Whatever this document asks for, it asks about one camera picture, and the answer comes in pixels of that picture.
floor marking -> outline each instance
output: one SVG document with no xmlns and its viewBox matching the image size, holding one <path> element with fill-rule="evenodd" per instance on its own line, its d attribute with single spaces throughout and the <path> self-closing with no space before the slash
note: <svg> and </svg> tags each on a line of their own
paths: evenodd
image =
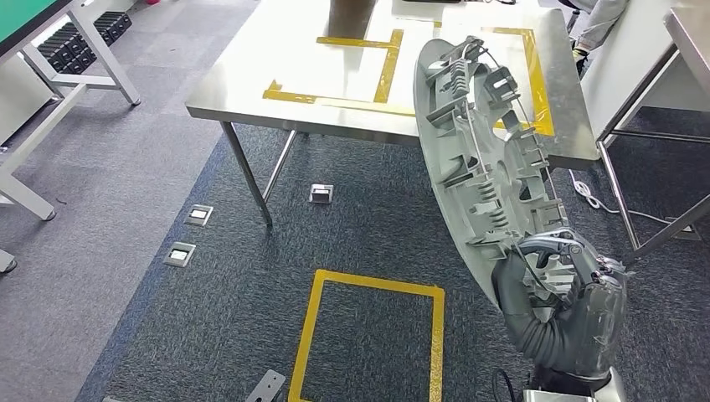
<svg viewBox="0 0 710 402">
<path fill-rule="evenodd" d="M 443 379 L 442 372 L 444 368 L 444 289 L 436 286 L 417 285 L 408 282 L 391 281 L 326 270 L 317 270 L 313 278 L 311 298 L 308 301 L 306 319 L 303 322 L 301 341 L 298 345 L 296 362 L 294 363 L 293 375 L 291 376 L 291 386 L 288 396 L 289 402 L 309 402 L 301 398 L 301 390 L 303 389 L 303 380 L 306 376 L 306 364 L 308 362 L 308 353 L 311 351 L 311 340 L 313 339 L 313 332 L 316 329 L 316 317 L 321 304 L 323 285 L 326 281 L 432 297 L 429 401 L 440 402 L 441 383 Z"/>
</svg>

gray pants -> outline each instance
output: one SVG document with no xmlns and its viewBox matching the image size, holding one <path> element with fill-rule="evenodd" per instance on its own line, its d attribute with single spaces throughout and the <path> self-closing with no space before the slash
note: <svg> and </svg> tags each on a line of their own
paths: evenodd
<svg viewBox="0 0 710 402">
<path fill-rule="evenodd" d="M 570 1 L 579 9 L 589 13 L 589 24 L 577 39 L 577 46 L 587 51 L 601 46 L 629 2 L 629 0 Z"/>
</svg>

table top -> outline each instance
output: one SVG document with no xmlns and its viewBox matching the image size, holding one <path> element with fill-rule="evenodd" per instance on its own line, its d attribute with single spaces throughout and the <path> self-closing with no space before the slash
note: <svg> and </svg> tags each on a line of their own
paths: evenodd
<svg viewBox="0 0 710 402">
<path fill-rule="evenodd" d="M 74 0 L 0 0 L 0 64 Z"/>
<path fill-rule="evenodd" d="M 710 4 L 672 7 L 665 24 L 673 42 L 702 88 L 710 94 Z"/>
<path fill-rule="evenodd" d="M 458 44 L 470 34 L 484 39 L 516 78 L 525 114 L 554 166 L 585 168 L 598 159 L 556 8 L 262 0 L 186 107 L 209 120 L 419 144 L 413 107 L 419 52 L 432 38 Z"/>
</svg>

stainless steel table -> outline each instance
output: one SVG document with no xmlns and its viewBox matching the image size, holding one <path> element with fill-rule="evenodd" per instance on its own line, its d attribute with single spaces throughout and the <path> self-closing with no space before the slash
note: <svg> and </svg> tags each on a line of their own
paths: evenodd
<svg viewBox="0 0 710 402">
<path fill-rule="evenodd" d="M 629 235 L 631 246 L 634 249 L 634 252 L 624 261 L 627 265 L 644 255 L 648 255 L 660 245 L 681 233 L 688 225 L 695 223 L 702 216 L 710 213 L 709 194 L 642 244 L 635 232 L 630 211 L 626 207 L 624 194 L 621 191 L 619 180 L 616 177 L 614 165 L 606 150 L 616 136 L 710 144 L 710 137 L 694 137 L 666 132 L 635 131 L 618 128 L 622 120 L 634 109 L 643 95 L 653 85 L 659 74 L 678 55 L 683 57 L 700 86 L 710 94 L 710 28 L 708 28 L 707 25 L 708 21 L 710 21 L 710 4 L 706 3 L 704 0 L 682 0 L 679 2 L 678 6 L 672 7 L 669 10 L 664 23 L 666 24 L 668 33 L 673 39 L 673 44 L 624 102 L 623 106 L 614 115 L 609 125 L 607 125 L 599 137 L 598 146 L 602 161 L 609 175 L 611 187 L 614 190 L 614 196 L 619 205 L 626 232 Z"/>
<path fill-rule="evenodd" d="M 189 96 L 192 117 L 219 121 L 267 224 L 271 190 L 298 131 L 419 145 L 414 67 L 432 38 L 486 41 L 516 77 L 550 163 L 599 158 L 562 12 L 536 2 L 263 0 Z M 231 122 L 291 130 L 262 193 Z"/>
</svg>

green table top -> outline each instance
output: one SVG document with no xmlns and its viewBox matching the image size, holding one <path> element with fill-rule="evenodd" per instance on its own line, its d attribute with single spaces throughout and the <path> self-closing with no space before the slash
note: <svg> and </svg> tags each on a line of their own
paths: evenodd
<svg viewBox="0 0 710 402">
<path fill-rule="evenodd" d="M 28 23 L 55 0 L 0 0 L 0 41 Z"/>
<path fill-rule="evenodd" d="M 0 58 L 73 0 L 0 0 Z"/>
</svg>

